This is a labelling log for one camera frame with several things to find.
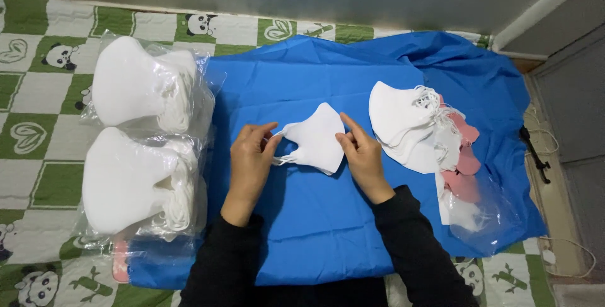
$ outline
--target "person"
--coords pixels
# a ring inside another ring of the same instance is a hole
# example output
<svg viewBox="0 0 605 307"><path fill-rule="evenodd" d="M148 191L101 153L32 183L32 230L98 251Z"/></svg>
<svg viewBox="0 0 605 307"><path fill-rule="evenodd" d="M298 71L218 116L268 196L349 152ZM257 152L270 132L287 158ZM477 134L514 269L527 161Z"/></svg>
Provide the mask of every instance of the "person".
<svg viewBox="0 0 605 307"><path fill-rule="evenodd" d="M472 289L433 236L420 203L406 185L391 188L383 175L380 143L341 113L349 126L337 133L355 182L372 203L376 227L414 306L478 306ZM382 278L315 286L255 287L260 262L261 216L252 213L281 136L277 123L246 125L231 146L231 181L220 216L208 227L181 307L387 306Z"/></svg>

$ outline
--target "plastic bag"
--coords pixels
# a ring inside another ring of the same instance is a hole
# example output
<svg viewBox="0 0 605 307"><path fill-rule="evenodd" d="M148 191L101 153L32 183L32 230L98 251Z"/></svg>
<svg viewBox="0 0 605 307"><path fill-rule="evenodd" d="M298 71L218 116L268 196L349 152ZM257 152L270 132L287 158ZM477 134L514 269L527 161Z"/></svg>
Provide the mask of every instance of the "plastic bag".
<svg viewBox="0 0 605 307"><path fill-rule="evenodd" d="M442 224L477 252L495 255L523 235L521 218L489 174L466 177L465 192L453 194L445 188L439 197Z"/></svg>
<svg viewBox="0 0 605 307"><path fill-rule="evenodd" d="M208 200L200 177L206 142L127 131L105 128L88 151L72 235L87 240L88 248L100 248L116 234L172 241L199 233Z"/></svg>
<svg viewBox="0 0 605 307"><path fill-rule="evenodd" d="M208 55L106 30L84 124L187 134L203 139L225 79L205 78Z"/></svg>

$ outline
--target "hand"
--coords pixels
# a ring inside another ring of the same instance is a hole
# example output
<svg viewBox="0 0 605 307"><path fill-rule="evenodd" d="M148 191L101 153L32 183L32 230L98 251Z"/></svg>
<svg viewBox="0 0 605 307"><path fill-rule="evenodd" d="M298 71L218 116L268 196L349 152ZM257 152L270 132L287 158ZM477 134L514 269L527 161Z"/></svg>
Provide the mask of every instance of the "hand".
<svg viewBox="0 0 605 307"><path fill-rule="evenodd" d="M351 131L337 133L336 138L347 156L353 179L372 203L389 200L395 192L384 178L382 146L345 113L340 113L340 116Z"/></svg>
<svg viewBox="0 0 605 307"><path fill-rule="evenodd" d="M231 183L221 215L235 226L246 226L267 182L268 171L281 136L277 123L246 125L231 145Z"/></svg>

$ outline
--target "green checkered bed sheet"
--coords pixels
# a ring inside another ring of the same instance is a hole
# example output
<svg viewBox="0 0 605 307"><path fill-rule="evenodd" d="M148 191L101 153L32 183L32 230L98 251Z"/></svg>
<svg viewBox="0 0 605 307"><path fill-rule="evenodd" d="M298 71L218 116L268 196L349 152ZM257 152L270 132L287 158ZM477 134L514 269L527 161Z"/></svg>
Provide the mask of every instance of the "green checkered bed sheet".
<svg viewBox="0 0 605 307"><path fill-rule="evenodd" d="M178 305L178 292L118 284L110 261L87 256L70 237L84 158L99 132L79 125L79 115L89 102L106 29L210 55L242 53L295 34L349 43L410 32L0 0L0 307ZM489 47L490 36L454 33ZM536 239L491 258L453 261L482 306L554 306Z"/></svg>

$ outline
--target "blue fabric sheet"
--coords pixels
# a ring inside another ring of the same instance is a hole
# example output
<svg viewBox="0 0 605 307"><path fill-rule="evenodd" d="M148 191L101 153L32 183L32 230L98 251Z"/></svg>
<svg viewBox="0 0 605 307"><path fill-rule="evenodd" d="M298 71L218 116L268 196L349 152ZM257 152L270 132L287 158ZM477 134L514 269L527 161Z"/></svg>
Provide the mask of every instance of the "blue fabric sheet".
<svg viewBox="0 0 605 307"><path fill-rule="evenodd" d="M480 131L473 144L483 164L477 177L491 178L502 187L500 196L510 202L520 221L496 236L497 250L546 233L529 198L525 147L517 136L529 96L506 57L444 32L415 32L351 45L296 36L241 55L211 58L208 75L222 72L228 77L216 98L213 118L216 142L209 172L209 220L218 215L228 191L229 148L243 125L277 121L280 130L328 102L371 131L368 98L380 80L400 89L426 83ZM294 148L282 141L276 154ZM434 174L408 170L385 154L382 161L393 187L410 186L444 249L453 256L489 255L441 225ZM257 285L317 284L393 272L372 212L346 161L332 177L309 166L273 167L256 212L266 220ZM146 256L130 259L131 283L184 287L193 258L158 265L166 247L177 245L164 244L156 253L158 246L145 242L149 241L131 242L131 249L147 248Z"/></svg>

